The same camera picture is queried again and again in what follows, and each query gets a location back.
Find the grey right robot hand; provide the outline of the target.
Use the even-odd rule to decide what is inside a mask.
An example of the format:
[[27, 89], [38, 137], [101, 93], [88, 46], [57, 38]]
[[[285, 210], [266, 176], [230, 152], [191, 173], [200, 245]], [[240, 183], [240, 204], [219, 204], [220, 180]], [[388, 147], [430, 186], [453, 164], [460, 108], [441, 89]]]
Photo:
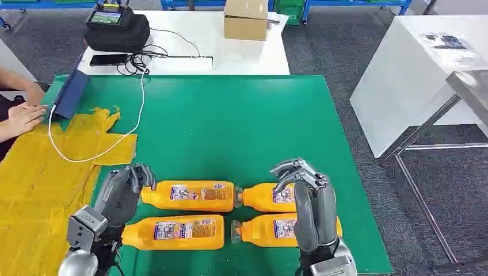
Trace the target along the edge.
[[294, 233], [298, 247], [312, 252], [320, 246], [334, 244], [338, 239], [337, 206], [329, 177], [301, 158], [280, 162], [270, 173], [277, 178], [274, 188], [277, 193], [294, 184], [297, 213]]

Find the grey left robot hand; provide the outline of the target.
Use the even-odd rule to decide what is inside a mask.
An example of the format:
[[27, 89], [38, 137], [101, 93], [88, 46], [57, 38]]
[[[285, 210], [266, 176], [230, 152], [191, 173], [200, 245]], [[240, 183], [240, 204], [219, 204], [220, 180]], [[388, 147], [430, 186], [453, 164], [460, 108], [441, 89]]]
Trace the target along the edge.
[[135, 163], [107, 174], [94, 209], [108, 221], [108, 227], [122, 227], [136, 215], [142, 188], [155, 190], [157, 179], [151, 168]]

